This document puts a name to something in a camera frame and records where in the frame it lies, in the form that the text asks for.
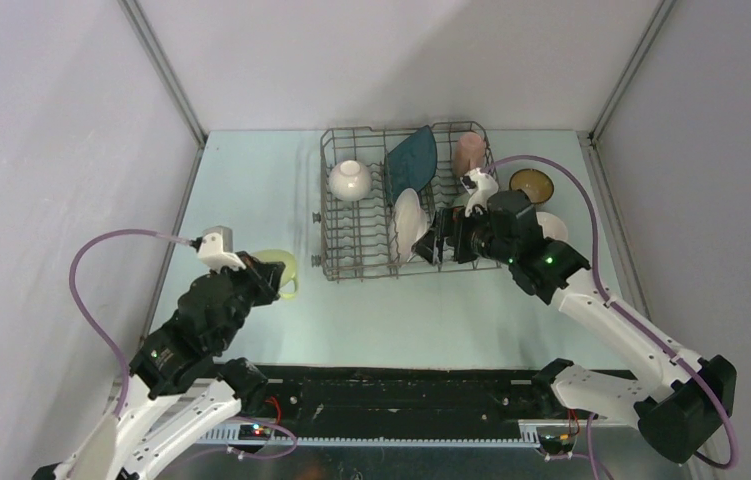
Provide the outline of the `yellow-green mug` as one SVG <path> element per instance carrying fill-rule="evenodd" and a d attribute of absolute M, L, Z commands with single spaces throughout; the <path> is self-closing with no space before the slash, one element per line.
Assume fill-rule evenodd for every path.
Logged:
<path fill-rule="evenodd" d="M 299 292 L 298 262 L 293 253 L 281 249 L 253 252 L 251 257 L 272 268 L 269 283 L 283 300 L 295 298 Z"/>

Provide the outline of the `white scalloped plate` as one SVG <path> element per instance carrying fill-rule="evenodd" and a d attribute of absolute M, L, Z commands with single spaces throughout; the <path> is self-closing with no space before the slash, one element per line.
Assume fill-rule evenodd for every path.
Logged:
<path fill-rule="evenodd" d="M 416 190 L 407 188 L 400 193 L 394 203 L 388 227 L 391 258 L 397 264 L 403 265 L 411 259 L 413 245 L 429 229 L 428 216 L 420 204 Z"/>

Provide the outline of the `teal square plate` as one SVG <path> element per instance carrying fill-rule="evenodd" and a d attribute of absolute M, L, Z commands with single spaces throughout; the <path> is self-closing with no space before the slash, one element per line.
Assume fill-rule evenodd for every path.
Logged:
<path fill-rule="evenodd" d="M 430 125 L 417 129 L 389 151 L 385 161 L 389 201 L 395 203 L 407 189 L 420 193 L 435 176 L 437 160 L 437 145 Z"/>

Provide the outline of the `pink mug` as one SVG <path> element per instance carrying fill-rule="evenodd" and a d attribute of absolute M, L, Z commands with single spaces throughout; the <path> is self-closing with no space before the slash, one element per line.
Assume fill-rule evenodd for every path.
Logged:
<path fill-rule="evenodd" d="M 475 132 L 463 134 L 457 141 L 452 171 L 456 177 L 466 175 L 470 170 L 482 168 L 485 164 L 486 141 Z"/>

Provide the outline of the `white ribbed bowl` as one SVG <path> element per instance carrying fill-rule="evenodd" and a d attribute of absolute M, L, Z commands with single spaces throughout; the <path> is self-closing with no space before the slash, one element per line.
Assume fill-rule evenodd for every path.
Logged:
<path fill-rule="evenodd" d="M 339 200 L 360 201 L 371 191 L 372 175 L 364 164 L 356 160 L 344 160 L 331 170 L 328 176 L 328 188 Z"/>

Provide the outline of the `small white bowl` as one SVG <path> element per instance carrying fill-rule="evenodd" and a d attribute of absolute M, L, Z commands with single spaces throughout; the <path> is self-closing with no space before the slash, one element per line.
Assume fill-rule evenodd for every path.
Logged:
<path fill-rule="evenodd" d="M 560 217 L 549 212 L 538 212 L 536 216 L 545 237 L 563 242 L 569 240 L 569 229 Z"/>

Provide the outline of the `brown glazed bowl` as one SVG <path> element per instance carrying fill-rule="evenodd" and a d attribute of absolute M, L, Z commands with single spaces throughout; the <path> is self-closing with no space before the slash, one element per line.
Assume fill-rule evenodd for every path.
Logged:
<path fill-rule="evenodd" d="M 552 198 L 555 186 L 543 171 L 525 168 L 513 173 L 509 179 L 509 189 L 525 193 L 534 205 L 542 205 Z"/>

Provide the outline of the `pale green bowl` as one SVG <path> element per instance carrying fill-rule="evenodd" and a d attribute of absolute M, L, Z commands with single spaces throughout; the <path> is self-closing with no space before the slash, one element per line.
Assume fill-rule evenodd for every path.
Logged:
<path fill-rule="evenodd" d="M 451 203 L 452 208 L 464 208 L 468 209 L 467 204 L 469 203 L 469 199 L 471 198 L 470 193 L 462 193 L 458 195 Z"/>

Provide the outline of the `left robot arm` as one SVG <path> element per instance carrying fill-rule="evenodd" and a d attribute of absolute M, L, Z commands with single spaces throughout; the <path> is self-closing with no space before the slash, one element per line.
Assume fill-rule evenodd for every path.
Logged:
<path fill-rule="evenodd" d="M 241 253 L 196 278 L 172 317 L 151 333 L 129 364 L 127 396 L 67 460 L 38 468 L 36 479 L 154 479 L 200 437 L 267 403 L 267 377 L 245 358 L 214 364 L 255 307 L 270 305 L 297 265 L 284 251 Z"/>

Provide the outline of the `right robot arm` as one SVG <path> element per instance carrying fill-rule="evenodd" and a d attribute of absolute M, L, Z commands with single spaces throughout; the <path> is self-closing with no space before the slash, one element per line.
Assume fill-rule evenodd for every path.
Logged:
<path fill-rule="evenodd" d="M 527 295 L 570 317 L 625 362 L 633 379 L 590 371 L 557 359 L 532 380 L 536 411 L 557 418 L 583 410 L 628 425 L 662 457 L 684 463 L 729 420 L 737 380 L 725 357 L 706 359 L 612 294 L 588 260 L 544 234 L 521 191 L 493 194 L 485 205 L 440 210 L 413 245 L 430 264 L 453 250 L 459 264 L 479 258 L 506 266 Z"/>

